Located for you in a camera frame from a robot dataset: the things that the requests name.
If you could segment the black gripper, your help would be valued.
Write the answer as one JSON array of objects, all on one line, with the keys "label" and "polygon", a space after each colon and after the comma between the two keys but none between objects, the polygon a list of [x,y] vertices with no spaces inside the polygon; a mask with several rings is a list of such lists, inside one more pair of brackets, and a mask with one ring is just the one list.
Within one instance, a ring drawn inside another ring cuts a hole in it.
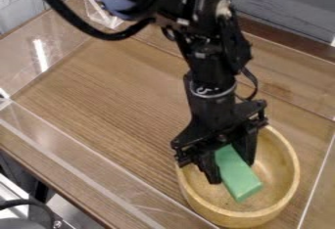
[{"label": "black gripper", "polygon": [[259,130],[269,124],[265,114],[267,102],[262,99],[238,102],[236,82],[228,91],[200,94],[200,85],[191,72],[184,75],[183,84],[191,119],[170,142],[175,160],[180,167],[195,163],[208,183],[220,184],[222,175],[214,152],[232,144],[247,165],[254,165]]}]

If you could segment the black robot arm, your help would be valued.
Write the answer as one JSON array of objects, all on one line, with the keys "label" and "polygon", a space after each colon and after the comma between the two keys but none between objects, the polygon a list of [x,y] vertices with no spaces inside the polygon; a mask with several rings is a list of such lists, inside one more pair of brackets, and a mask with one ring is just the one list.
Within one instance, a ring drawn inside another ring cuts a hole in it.
[{"label": "black robot arm", "polygon": [[171,141],[180,166],[195,164],[212,184],[223,181],[215,151],[234,145],[252,164],[258,131],[267,124],[267,103],[236,93],[238,74],[252,76],[251,44],[232,0],[100,0],[126,21],[156,24],[188,65],[183,77],[191,119]]}]

